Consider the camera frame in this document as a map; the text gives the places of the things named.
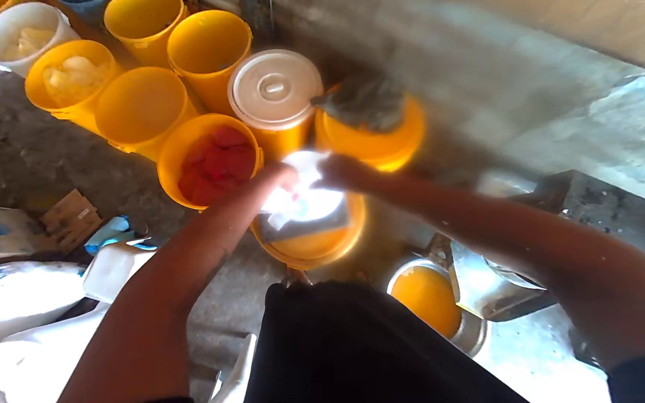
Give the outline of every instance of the white plastic container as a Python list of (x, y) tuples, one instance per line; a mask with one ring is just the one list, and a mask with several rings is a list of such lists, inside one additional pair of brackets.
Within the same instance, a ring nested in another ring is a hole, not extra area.
[[(4, 60), (6, 51), (19, 43), (23, 28), (45, 29), (54, 36), (39, 51), (23, 59)], [(42, 3), (24, 3), (0, 14), (0, 65), (26, 77), (29, 68), (49, 49), (64, 42), (80, 40), (79, 35), (69, 26), (69, 21), (56, 7)]]
[(86, 297), (113, 303), (128, 279), (155, 253), (125, 243), (102, 247), (84, 275)]

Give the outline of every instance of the concrete floor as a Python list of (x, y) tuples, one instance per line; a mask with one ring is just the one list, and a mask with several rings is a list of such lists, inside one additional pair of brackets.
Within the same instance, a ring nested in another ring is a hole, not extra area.
[[(443, 171), (470, 178), (491, 159), (461, 146), (444, 130), (431, 129), (408, 170), (440, 179)], [(104, 220), (128, 215), (135, 229), (166, 240), (195, 214), (169, 199), (153, 162), (109, 146), (102, 138), (37, 109), (24, 95), (24, 81), (0, 75), (0, 206), (46, 212), (78, 188)], [(309, 272), (311, 279), (350, 279), (363, 271), (383, 287), (404, 245), (426, 246), (434, 231), (418, 219), (379, 201), (367, 201), (368, 222), (361, 241), (344, 259)], [(206, 401), (216, 370), (230, 370), (248, 333), (257, 333), (268, 285), (279, 282), (283, 263), (270, 257), (248, 232), (220, 273), (203, 292), (188, 320), (193, 364), (192, 395)]]

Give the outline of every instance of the cardboard box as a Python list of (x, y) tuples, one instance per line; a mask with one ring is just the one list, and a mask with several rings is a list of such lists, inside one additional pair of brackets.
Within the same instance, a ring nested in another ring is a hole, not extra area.
[(0, 262), (36, 254), (60, 253), (39, 222), (22, 210), (0, 207)]

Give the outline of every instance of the concrete wall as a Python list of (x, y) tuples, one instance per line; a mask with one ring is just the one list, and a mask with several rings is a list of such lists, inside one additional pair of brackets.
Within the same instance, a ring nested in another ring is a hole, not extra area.
[(275, 0), (274, 17), (401, 79), (476, 147), (645, 197), (644, 68), (444, 1)]
[(645, 0), (471, 0), (645, 67)]

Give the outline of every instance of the white bucket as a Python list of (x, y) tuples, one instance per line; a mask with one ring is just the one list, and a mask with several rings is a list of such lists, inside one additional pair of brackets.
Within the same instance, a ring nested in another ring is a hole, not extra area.
[[(39, 51), (23, 59), (5, 61), (4, 54), (19, 43), (23, 28), (46, 29), (54, 36)], [(64, 42), (80, 40), (79, 35), (69, 26), (69, 21), (56, 7), (42, 3), (24, 3), (13, 6), (0, 14), (0, 65), (26, 77), (29, 68), (49, 49)]]

